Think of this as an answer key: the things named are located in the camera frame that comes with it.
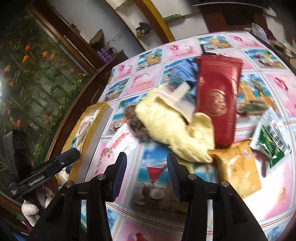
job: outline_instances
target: screw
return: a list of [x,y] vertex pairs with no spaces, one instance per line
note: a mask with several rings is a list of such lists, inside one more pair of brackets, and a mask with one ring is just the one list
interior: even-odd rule
[[73,185],[74,185],[74,182],[72,182],[72,181],[67,181],[67,182],[64,184],[64,186],[67,187],[67,188],[72,187]]
[[106,175],[105,174],[99,174],[97,176],[97,179],[99,179],[99,180],[104,180],[105,178],[106,178]]
[[190,180],[194,180],[194,179],[197,178],[197,176],[196,176],[195,174],[189,174],[189,175],[188,175],[188,178],[189,178]]
[[227,182],[227,181],[222,181],[222,182],[221,182],[221,185],[224,186],[224,187],[228,187],[228,186],[229,186],[229,182]]

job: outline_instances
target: table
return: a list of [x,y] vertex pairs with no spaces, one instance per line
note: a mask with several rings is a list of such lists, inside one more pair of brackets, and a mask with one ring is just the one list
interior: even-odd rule
[[[113,108],[100,138],[85,181],[103,173],[112,162],[108,140],[116,133],[114,124],[124,121],[124,109],[137,104],[153,87],[166,84],[170,72],[186,58],[206,52],[241,58],[244,61],[237,95],[237,108],[248,99],[260,98],[274,105],[291,143],[291,155],[270,175],[263,178],[260,157],[256,166],[262,189],[244,201],[252,211],[268,240],[275,240],[295,211],[295,130],[296,77],[287,65],[248,32],[218,32],[193,36],[144,52],[115,66],[101,100]],[[251,137],[260,116],[237,116],[235,141]],[[128,166],[119,197],[107,203],[109,225],[114,241],[180,240],[186,204],[173,195],[168,171],[164,167],[170,150],[161,143],[140,143],[128,155]],[[216,170],[206,164],[192,164],[192,172],[206,181],[216,182]],[[82,222],[85,222],[85,202]],[[212,202],[208,201],[207,240],[213,236]]]

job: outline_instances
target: red package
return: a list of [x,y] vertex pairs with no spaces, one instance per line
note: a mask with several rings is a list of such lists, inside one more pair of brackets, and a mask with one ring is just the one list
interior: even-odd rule
[[211,117],[216,148],[232,144],[236,120],[236,95],[243,61],[222,55],[196,58],[198,82],[196,110]]

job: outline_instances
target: purple object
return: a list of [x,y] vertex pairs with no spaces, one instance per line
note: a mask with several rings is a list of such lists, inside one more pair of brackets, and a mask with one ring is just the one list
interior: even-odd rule
[[98,55],[98,57],[104,62],[104,63],[107,63],[108,62],[108,60],[107,60],[107,58],[105,57],[105,55],[103,54],[103,51],[98,51],[97,52],[97,55]]
[[112,55],[106,49],[101,49],[97,52],[98,57],[104,62],[107,63],[112,60]]

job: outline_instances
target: gold emblem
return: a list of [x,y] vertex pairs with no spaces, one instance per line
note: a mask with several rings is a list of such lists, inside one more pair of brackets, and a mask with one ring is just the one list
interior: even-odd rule
[[209,116],[221,116],[226,113],[225,93],[212,89],[207,93],[206,111]]

